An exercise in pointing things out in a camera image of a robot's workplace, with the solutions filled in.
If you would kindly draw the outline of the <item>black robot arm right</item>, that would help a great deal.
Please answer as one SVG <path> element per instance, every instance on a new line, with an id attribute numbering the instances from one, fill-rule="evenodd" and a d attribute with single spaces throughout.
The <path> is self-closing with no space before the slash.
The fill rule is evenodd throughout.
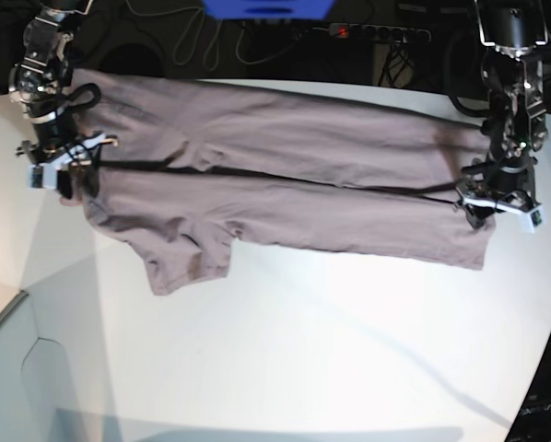
<path id="1" fill-rule="evenodd" d="M 77 181 L 93 166 L 94 155 L 115 139 L 79 132 L 76 115 L 100 102 L 100 88 L 88 83 L 70 90 L 74 68 L 69 47 L 88 14 L 90 1 L 42 1 L 24 31 L 25 53 L 9 74 L 8 95 L 23 110 L 36 135 L 23 141 L 17 156 L 29 161 L 28 185 L 76 198 Z"/>

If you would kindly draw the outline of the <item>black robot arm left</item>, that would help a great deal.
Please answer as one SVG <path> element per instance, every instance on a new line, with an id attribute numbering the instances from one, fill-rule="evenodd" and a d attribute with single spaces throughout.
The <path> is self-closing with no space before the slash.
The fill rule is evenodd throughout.
<path id="1" fill-rule="evenodd" d="M 549 43 L 539 1 L 475 2 L 478 37 L 487 52 L 480 74 L 487 88 L 487 110 L 451 102 L 460 113 L 483 121 L 489 140 L 485 159 L 463 168 L 456 184 L 458 208 L 478 230 L 489 217 L 516 215 L 522 228 L 535 231 L 545 222 L 536 199 L 534 153 L 548 137 L 543 49 Z"/>

